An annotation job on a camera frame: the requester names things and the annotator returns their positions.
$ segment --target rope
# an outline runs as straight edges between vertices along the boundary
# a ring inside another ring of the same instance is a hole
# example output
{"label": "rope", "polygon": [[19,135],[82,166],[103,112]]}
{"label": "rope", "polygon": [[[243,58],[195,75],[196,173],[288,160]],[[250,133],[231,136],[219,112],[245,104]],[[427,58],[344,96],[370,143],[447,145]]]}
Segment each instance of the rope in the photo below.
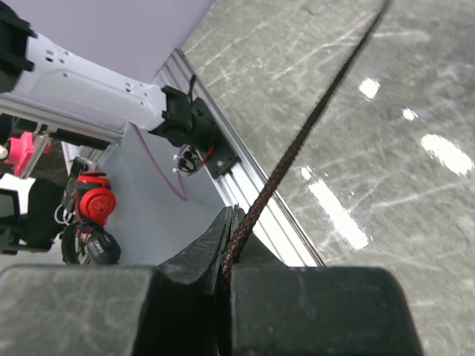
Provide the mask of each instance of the rope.
{"label": "rope", "polygon": [[308,119],[300,129],[300,132],[295,137],[294,141],[290,144],[287,151],[278,162],[274,171],[270,174],[269,179],[264,185],[262,191],[259,193],[258,198],[254,201],[249,208],[243,221],[238,226],[235,234],[232,236],[229,246],[226,250],[225,257],[221,265],[221,283],[225,291],[229,290],[229,284],[231,280],[231,267],[239,261],[240,253],[243,251],[244,246],[249,239],[249,235],[252,233],[259,216],[270,201],[272,195],[277,191],[282,179],[286,176],[289,168],[292,166],[295,158],[299,154],[300,150],[305,144],[308,136],[311,134],[314,126],[320,121],[328,104],[330,103],[333,95],[338,90],[338,87],[343,82],[345,76],[353,65],[354,61],[364,48],[368,39],[371,37],[379,22],[389,9],[391,0],[384,0],[381,9],[370,23],[360,42],[355,46],[352,53],[349,55],[346,62],[341,67],[340,71],[336,74],[334,80],[331,82],[325,94],[322,96],[320,102],[315,106],[313,112],[309,115]]}

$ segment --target marble surface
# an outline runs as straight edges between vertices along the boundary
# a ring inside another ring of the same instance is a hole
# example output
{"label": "marble surface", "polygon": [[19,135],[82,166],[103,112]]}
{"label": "marble surface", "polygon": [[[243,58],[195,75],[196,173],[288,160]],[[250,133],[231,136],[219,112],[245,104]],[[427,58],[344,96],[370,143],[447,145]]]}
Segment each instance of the marble surface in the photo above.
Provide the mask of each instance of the marble surface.
{"label": "marble surface", "polygon": [[[184,47],[265,172],[375,13],[217,0]],[[398,0],[280,193],[328,265],[402,284],[427,355],[475,355],[475,2]]]}

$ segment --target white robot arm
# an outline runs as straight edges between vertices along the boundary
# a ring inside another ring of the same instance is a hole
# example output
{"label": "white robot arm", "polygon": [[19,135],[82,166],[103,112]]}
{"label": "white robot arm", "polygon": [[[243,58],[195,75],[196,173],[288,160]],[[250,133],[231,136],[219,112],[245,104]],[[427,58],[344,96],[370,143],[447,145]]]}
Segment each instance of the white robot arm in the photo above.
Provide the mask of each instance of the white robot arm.
{"label": "white robot arm", "polygon": [[138,82],[89,62],[36,34],[27,40],[26,60],[14,91],[85,104],[152,131],[163,123],[166,95],[157,85]]}
{"label": "white robot arm", "polygon": [[[175,147],[191,146],[205,155],[212,152],[207,165],[213,165],[214,178],[238,161],[206,103],[192,98],[196,77],[191,78],[188,93],[130,79],[35,33],[2,1],[0,39],[0,96],[9,92],[40,94],[76,103],[135,124]],[[66,137],[58,132],[55,135],[60,140]]]}

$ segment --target white wall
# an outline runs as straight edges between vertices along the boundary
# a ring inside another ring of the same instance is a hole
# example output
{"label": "white wall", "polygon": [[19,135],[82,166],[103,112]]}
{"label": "white wall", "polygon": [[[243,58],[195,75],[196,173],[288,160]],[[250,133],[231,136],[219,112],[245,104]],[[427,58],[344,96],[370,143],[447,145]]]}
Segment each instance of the white wall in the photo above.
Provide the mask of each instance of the white wall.
{"label": "white wall", "polygon": [[214,0],[4,0],[33,30],[92,62],[150,82]]}

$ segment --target black mount bracket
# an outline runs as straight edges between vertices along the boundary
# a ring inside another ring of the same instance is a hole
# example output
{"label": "black mount bracket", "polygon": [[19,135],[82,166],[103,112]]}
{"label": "black mount bracket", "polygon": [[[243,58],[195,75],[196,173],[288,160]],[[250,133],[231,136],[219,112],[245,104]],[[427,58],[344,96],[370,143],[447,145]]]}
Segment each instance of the black mount bracket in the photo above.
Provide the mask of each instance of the black mount bracket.
{"label": "black mount bracket", "polygon": [[166,95],[167,111],[162,115],[165,121],[150,133],[165,137],[175,147],[190,145],[202,157],[213,147],[205,163],[209,173],[214,179],[227,173],[239,156],[220,131],[208,105],[201,98],[193,100],[190,94],[169,86],[162,92]]}
{"label": "black mount bracket", "polygon": [[33,71],[26,59],[28,37],[36,37],[30,24],[0,1],[0,93],[10,92],[24,70]]}

